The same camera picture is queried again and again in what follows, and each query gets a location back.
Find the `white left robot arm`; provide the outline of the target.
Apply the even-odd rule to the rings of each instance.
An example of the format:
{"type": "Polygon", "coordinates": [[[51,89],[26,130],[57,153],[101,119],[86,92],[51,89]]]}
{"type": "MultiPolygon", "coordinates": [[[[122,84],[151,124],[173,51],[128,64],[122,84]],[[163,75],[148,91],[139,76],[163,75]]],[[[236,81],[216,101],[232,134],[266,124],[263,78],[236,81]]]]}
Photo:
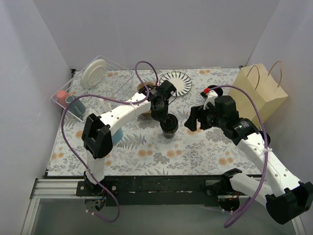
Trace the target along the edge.
{"type": "Polygon", "coordinates": [[[160,123],[164,137],[174,137],[178,129],[178,119],[168,113],[169,98],[177,94],[177,89],[169,81],[159,86],[148,85],[141,88],[132,98],[109,112],[99,116],[90,114],[82,134],[87,153],[87,168],[84,181],[87,190],[94,196],[104,190],[105,157],[113,149],[113,135],[137,116],[151,111],[151,118],[160,123]]]}

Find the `black takeout coffee cup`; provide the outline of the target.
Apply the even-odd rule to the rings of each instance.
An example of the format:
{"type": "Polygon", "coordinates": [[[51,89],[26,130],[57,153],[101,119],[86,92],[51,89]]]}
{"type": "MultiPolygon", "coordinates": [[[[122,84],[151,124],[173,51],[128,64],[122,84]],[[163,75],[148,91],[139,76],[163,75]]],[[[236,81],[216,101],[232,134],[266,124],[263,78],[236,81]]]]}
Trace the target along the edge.
{"type": "Polygon", "coordinates": [[[172,139],[175,136],[176,131],[167,131],[167,130],[165,130],[165,131],[162,131],[162,133],[163,133],[163,136],[165,138],[172,139]]]}

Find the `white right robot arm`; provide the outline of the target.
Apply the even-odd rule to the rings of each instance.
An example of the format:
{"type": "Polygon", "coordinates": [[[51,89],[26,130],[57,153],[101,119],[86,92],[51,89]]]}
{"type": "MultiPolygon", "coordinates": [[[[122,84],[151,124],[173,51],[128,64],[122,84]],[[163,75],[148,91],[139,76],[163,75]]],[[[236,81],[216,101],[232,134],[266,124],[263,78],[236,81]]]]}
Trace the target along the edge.
{"type": "Polygon", "coordinates": [[[196,131],[220,128],[223,134],[241,149],[262,172],[262,184],[234,168],[221,176],[221,188],[231,195],[242,192],[262,204],[271,218],[285,224],[308,211],[313,202],[313,185],[294,176],[266,146],[264,134],[247,118],[239,117],[233,98],[228,95],[208,99],[202,106],[193,106],[185,127],[196,131]]]}

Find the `black coffee cup lid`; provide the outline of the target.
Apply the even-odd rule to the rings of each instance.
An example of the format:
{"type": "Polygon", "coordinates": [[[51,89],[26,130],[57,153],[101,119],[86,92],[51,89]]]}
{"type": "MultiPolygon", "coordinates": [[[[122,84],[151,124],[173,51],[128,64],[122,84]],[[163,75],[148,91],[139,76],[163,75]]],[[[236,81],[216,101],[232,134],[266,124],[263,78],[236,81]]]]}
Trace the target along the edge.
{"type": "Polygon", "coordinates": [[[178,119],[173,114],[168,114],[166,121],[160,123],[162,131],[167,134],[175,133],[178,130],[178,125],[178,119]]]}

